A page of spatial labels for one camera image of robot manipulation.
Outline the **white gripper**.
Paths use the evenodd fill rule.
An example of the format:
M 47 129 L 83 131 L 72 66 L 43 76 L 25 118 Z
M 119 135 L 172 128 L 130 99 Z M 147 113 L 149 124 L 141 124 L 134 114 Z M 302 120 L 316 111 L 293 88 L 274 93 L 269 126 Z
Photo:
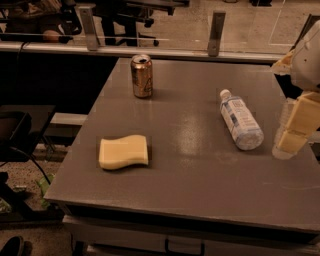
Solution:
M 294 51 L 271 66 L 276 75 L 291 75 L 293 85 L 303 92 L 287 98 L 280 116 L 272 154 L 280 160 L 295 156 L 320 127 L 320 21 L 314 23 Z

